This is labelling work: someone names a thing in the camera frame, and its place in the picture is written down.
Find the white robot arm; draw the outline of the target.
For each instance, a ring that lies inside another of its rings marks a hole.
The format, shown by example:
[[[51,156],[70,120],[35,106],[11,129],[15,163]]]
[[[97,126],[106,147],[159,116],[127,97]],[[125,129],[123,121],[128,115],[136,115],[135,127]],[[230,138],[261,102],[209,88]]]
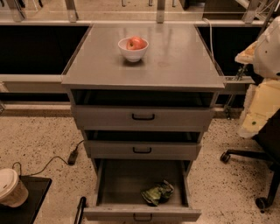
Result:
[[[280,109],[280,17],[234,60],[252,64],[254,72],[263,77],[257,86],[249,86],[241,112],[238,134],[250,138]]]

